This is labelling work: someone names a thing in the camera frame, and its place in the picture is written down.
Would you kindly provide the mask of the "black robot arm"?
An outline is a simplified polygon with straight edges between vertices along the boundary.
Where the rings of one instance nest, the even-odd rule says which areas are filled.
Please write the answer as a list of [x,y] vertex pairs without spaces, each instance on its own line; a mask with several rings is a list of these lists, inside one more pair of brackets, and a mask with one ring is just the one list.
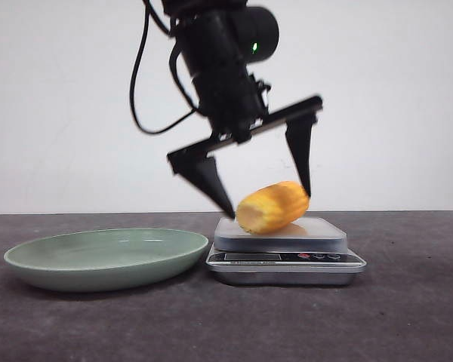
[[199,98],[196,111],[211,125],[209,138],[168,154],[175,174],[207,195],[229,218],[235,211],[209,152],[244,143],[260,132],[286,124],[286,141],[306,193],[310,187],[310,138],[322,98],[314,96],[270,112],[262,93],[264,81],[247,65],[269,58],[279,42],[273,14],[245,1],[164,1],[176,42],[170,70],[182,56]]

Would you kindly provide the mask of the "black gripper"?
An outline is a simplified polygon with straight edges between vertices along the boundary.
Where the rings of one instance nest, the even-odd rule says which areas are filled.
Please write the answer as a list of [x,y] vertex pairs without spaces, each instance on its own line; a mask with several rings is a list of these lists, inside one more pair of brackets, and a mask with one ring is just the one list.
[[263,100],[270,85],[245,70],[194,80],[199,95],[199,110],[211,124],[209,138],[168,154],[172,170],[208,196],[230,219],[235,211],[217,172],[210,152],[231,143],[246,143],[254,135],[286,125],[285,137],[299,180],[311,197],[310,141],[317,112],[322,110],[318,95],[271,112]]

